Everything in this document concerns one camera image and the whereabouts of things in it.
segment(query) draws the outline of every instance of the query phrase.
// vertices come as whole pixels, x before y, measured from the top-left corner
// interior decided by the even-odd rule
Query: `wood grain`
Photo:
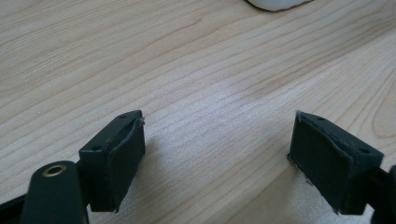
[[[294,113],[396,163],[396,1],[0,1],[0,203],[142,109],[148,153],[92,223],[369,223],[286,160]]]

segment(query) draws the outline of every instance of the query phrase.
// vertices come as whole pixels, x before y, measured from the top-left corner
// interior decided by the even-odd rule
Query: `tabletop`
[[[396,1],[1,0],[0,203],[140,109],[147,154],[91,223],[369,223],[286,155],[295,112],[396,163]]]

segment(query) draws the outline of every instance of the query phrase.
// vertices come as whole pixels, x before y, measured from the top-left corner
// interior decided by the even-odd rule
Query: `table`
[[[286,159],[296,110],[396,163],[396,1],[0,3],[0,203],[141,109],[147,154],[91,223],[369,223],[337,216]]]

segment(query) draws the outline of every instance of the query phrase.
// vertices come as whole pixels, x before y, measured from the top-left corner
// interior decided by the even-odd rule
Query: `white object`
[[[260,7],[270,11],[278,11],[300,5],[309,0],[248,0],[255,7]]]

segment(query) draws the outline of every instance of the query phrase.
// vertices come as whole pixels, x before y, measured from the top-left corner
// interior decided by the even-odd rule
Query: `light wood surface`
[[[1,0],[0,203],[141,109],[147,155],[92,223],[369,223],[287,161],[296,110],[396,163],[396,1]]]

